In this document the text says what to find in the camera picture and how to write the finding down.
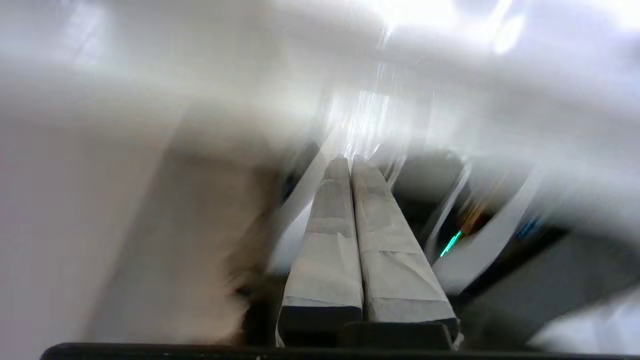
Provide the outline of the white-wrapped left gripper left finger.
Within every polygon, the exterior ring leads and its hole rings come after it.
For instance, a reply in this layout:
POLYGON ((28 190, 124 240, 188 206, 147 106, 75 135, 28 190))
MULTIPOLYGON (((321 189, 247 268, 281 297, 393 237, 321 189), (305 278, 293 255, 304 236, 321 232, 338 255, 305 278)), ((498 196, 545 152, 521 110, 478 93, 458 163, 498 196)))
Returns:
POLYGON ((364 320, 364 290, 348 160, 326 167, 278 313, 278 346, 335 347, 364 320))

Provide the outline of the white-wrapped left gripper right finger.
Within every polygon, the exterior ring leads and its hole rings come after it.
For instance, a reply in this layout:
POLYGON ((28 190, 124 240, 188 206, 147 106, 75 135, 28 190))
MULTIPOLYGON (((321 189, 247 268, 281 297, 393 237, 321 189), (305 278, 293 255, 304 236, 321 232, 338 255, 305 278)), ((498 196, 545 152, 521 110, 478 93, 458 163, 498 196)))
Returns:
POLYGON ((356 157, 351 183, 368 320, 436 322, 454 342, 460 333, 457 315, 381 171, 356 157))

